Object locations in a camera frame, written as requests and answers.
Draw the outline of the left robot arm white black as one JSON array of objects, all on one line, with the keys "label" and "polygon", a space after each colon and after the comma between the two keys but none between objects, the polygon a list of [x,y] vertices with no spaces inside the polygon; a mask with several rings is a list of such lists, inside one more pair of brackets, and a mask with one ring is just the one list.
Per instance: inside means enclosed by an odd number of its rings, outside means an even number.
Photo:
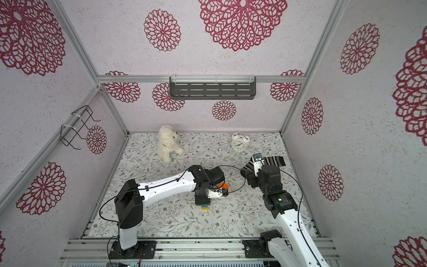
[{"label": "left robot arm white black", "polygon": [[193,192],[195,204],[210,205],[211,199],[224,198],[229,194],[225,186],[224,172],[219,168],[205,169],[192,165],[185,171],[154,182],[125,182],[120,192],[105,203],[114,202],[119,233],[116,241],[108,245],[108,259],[152,259],[154,248],[138,241],[137,226],[143,220],[143,209],[171,196]]}]

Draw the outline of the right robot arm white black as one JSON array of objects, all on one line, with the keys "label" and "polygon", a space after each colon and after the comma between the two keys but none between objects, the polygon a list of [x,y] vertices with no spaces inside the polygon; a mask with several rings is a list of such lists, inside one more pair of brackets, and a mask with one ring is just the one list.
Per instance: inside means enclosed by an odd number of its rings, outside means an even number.
[{"label": "right robot arm white black", "polygon": [[282,188],[277,166],[254,163],[248,178],[252,188],[259,188],[265,207],[281,226],[291,248],[278,231],[261,234],[260,250],[275,258],[282,267],[327,267],[329,264],[314,243],[299,214],[294,198]]}]

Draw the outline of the orange rounded lego brick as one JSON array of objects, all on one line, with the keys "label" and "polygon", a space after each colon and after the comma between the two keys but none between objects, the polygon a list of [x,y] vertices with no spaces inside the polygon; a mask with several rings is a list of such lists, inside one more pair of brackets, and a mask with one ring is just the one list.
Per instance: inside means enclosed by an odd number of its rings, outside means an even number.
[{"label": "orange rounded lego brick", "polygon": [[218,188],[220,188],[220,189],[225,189],[225,190],[229,190],[229,185],[228,185],[228,184],[226,184],[226,183],[224,183],[224,182],[222,182],[222,183],[220,183],[220,184],[218,185]]}]

